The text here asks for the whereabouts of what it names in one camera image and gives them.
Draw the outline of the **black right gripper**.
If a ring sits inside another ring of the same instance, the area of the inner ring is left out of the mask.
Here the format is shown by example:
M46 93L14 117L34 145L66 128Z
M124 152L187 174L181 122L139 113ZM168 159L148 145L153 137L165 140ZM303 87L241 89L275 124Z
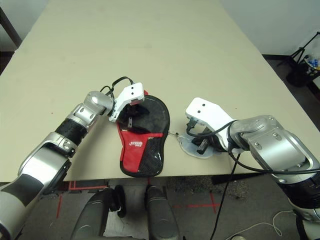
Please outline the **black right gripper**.
M194 135L191 133L191 129L195 127L197 121L191 118L186 124L186 133L188 135ZM220 145L219 138L216 135L211 135L209 137L195 137L194 144L197 146L197 153L203 155L206 150L211 147L215 152L222 152L223 147Z

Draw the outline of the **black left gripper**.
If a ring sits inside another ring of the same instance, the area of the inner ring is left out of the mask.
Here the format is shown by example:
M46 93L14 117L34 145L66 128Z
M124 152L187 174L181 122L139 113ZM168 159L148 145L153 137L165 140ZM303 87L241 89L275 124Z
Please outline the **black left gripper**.
M123 110L121 111L121 118L127 119L127 126L126 130L129 132L143 132L144 129L139 126L133 125L133 118L135 116L142 116L142 115L148 115L150 111L139 104L136 105L126 105Z

